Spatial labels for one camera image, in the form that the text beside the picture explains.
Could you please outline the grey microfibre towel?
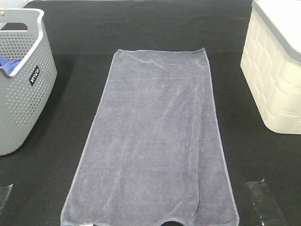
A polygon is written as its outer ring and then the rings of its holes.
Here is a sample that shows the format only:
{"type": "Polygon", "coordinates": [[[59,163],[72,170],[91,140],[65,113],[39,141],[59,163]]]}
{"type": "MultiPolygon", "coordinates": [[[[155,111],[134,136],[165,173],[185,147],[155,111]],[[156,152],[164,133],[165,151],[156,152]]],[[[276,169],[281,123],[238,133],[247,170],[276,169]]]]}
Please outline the grey microfibre towel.
{"type": "Polygon", "coordinates": [[[237,226],[210,64],[118,50],[64,203],[63,226],[237,226]]]}

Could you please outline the blue towel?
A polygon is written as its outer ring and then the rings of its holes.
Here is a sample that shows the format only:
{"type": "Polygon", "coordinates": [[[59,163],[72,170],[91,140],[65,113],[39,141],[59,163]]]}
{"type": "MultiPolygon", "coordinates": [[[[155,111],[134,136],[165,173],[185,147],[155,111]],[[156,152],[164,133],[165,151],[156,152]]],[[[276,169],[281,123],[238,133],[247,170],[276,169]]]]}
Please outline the blue towel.
{"type": "Polygon", "coordinates": [[[4,56],[0,56],[0,66],[8,73],[11,74],[13,70],[22,61],[22,58],[7,59],[4,56]]]}

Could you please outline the grey perforated laundry basket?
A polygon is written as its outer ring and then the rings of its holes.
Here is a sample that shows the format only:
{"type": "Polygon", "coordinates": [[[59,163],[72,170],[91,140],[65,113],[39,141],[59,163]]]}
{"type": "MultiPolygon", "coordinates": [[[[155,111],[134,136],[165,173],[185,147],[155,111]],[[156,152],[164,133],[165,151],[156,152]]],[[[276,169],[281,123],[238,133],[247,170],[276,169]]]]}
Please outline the grey perforated laundry basket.
{"type": "Polygon", "coordinates": [[[39,118],[54,86],[57,70],[47,32],[44,11],[35,8],[6,8],[0,11],[0,56],[22,58],[8,74],[0,67],[0,154],[16,151],[39,118]]]}

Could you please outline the cream storage box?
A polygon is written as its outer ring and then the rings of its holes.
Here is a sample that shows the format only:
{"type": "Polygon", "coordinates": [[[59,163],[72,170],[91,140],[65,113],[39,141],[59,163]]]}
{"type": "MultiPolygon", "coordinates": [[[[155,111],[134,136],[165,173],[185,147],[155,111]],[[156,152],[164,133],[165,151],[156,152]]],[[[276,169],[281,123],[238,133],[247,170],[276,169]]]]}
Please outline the cream storage box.
{"type": "Polygon", "coordinates": [[[240,63],[265,126],[301,133],[301,2],[254,0],[240,63]]]}

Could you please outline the right clear tape strip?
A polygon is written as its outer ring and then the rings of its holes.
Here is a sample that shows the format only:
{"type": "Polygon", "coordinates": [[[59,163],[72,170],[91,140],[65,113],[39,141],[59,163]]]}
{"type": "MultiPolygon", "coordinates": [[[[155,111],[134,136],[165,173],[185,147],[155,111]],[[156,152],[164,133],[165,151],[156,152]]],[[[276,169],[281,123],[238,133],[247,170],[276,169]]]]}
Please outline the right clear tape strip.
{"type": "Polygon", "coordinates": [[[268,184],[261,181],[249,181],[244,184],[261,226],[287,226],[282,211],[273,197],[268,184]]]}

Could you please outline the clear tape strip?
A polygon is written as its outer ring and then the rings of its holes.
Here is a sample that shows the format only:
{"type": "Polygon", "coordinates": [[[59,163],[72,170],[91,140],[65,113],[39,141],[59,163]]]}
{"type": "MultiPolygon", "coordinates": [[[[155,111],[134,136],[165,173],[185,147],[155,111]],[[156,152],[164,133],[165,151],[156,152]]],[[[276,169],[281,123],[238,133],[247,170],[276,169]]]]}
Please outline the clear tape strip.
{"type": "Polygon", "coordinates": [[[0,214],[2,214],[2,211],[7,203],[12,187],[13,184],[8,186],[0,186],[0,214]]]}
{"type": "Polygon", "coordinates": [[[261,226],[287,226],[282,211],[273,197],[268,184],[261,181],[249,181],[244,184],[261,226]]]}

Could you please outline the left clear tape strip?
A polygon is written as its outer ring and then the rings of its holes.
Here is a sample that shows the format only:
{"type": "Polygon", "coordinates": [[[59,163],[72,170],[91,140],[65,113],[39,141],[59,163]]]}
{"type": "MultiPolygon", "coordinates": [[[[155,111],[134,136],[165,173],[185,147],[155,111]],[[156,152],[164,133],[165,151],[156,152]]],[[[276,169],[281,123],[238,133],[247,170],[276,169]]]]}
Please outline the left clear tape strip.
{"type": "Polygon", "coordinates": [[[8,186],[0,186],[0,214],[2,214],[2,211],[7,203],[12,187],[13,184],[8,186]]]}

